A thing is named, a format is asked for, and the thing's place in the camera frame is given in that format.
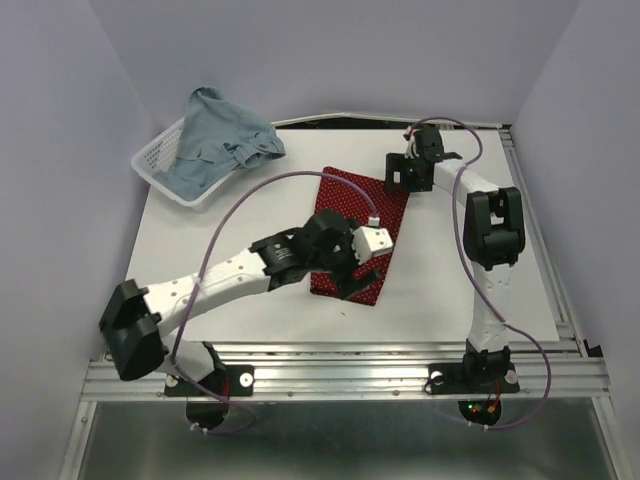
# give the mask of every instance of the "white table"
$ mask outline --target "white table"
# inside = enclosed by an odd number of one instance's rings
[[[252,171],[213,207],[198,214],[151,189],[128,278],[163,282],[199,268],[220,218],[248,188],[279,173],[333,166],[383,179],[385,155],[402,152],[397,130],[279,130],[287,156]],[[446,150],[476,152],[463,131],[442,131]],[[473,169],[498,185],[513,185],[496,131],[479,132],[484,157]],[[319,178],[291,178],[266,187],[243,205],[223,230],[212,256],[220,262],[278,231],[302,226],[313,213]],[[464,209],[460,209],[462,222]],[[462,342],[471,323],[472,287],[453,243],[450,196],[439,189],[412,194],[389,273],[375,307],[309,293],[309,280],[240,299],[193,319],[186,338],[212,342]],[[557,341],[529,237],[513,274],[506,316],[540,341]]]

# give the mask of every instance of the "white plastic basket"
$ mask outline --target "white plastic basket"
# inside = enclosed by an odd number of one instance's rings
[[[149,185],[158,189],[171,200],[184,207],[192,208],[196,212],[204,212],[211,206],[214,200],[222,194],[226,187],[243,176],[247,169],[240,168],[228,173],[195,200],[189,201],[180,198],[153,178],[153,174],[159,170],[166,172],[176,159],[178,140],[180,139],[183,125],[184,118],[178,120],[153,139],[151,143],[133,156],[131,159],[131,167],[138,172],[138,175],[149,183]]]

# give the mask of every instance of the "white backdrop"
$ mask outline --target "white backdrop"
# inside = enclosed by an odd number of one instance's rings
[[[578,0],[89,0],[156,125],[216,85],[271,120],[513,122]]]
[[[57,478],[151,122],[89,5],[0,5],[0,477]]]
[[[640,3],[583,0],[515,124],[580,324],[602,344],[640,476]]]

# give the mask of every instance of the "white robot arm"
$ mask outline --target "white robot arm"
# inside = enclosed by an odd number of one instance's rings
[[[433,183],[438,187],[453,194],[453,182],[458,171],[464,167],[461,160],[444,160],[434,167]],[[457,201],[466,206],[467,197],[471,193],[483,192],[497,195],[500,188],[477,173],[466,170],[460,179],[457,192]],[[506,310],[509,280],[513,265],[496,265],[490,270],[477,262],[471,262],[473,276],[482,288],[483,293],[491,300],[491,303],[498,311]],[[485,301],[474,291],[473,298],[473,321],[469,332],[468,341],[477,351],[501,352],[509,345],[507,339],[507,329],[503,323],[498,321],[495,315],[489,310]]]
[[[356,280],[355,270],[393,249],[389,232],[377,228],[377,219],[370,223],[374,226],[358,226],[332,210],[324,210],[302,228],[253,243],[206,270],[189,316],[300,282],[309,272],[329,273],[343,299],[360,293],[379,274],[374,270]],[[198,280],[198,274],[191,274],[143,288],[138,288],[134,280],[116,287],[100,320],[100,331],[122,380],[135,380],[154,370],[178,376],[170,355],[175,331],[184,321]],[[185,340],[175,360],[196,382],[209,376],[219,361],[211,345]]]
[[[445,153],[438,129],[424,125],[419,130],[411,128],[405,138],[409,143],[404,154],[387,154],[387,191],[429,192],[436,185],[453,195],[455,180],[465,164],[458,154]],[[511,272],[525,246],[520,192],[515,187],[500,188],[465,169],[456,197],[465,207],[461,256],[467,258],[463,261],[470,261],[481,294],[498,311],[504,311]],[[430,393],[487,392],[513,369],[506,327],[478,292],[474,292],[472,318],[462,363],[430,365],[442,374]],[[509,384],[503,391],[515,389],[519,387]]]

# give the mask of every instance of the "red polka dot cloth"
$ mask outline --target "red polka dot cloth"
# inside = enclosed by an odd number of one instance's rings
[[[380,215],[380,226],[389,230],[393,243],[398,239],[402,217],[407,206],[409,194],[406,192],[386,193],[384,182],[375,178],[363,177],[355,173],[344,172],[333,167],[326,167],[324,173],[330,173],[338,177],[346,178],[358,185],[369,194],[378,208]],[[355,218],[360,225],[366,225],[371,214],[367,201],[351,187],[323,178],[320,181],[318,196],[316,198],[315,213],[326,208],[330,208],[346,218]],[[371,285],[366,291],[359,293],[349,299],[350,302],[361,303],[363,305],[375,305],[380,296],[384,279],[391,263],[391,254],[372,258],[355,272],[355,277],[360,278],[374,268],[380,271],[380,280]],[[325,273],[311,274],[311,293],[324,295],[325,297],[338,297],[336,286],[329,280]]]

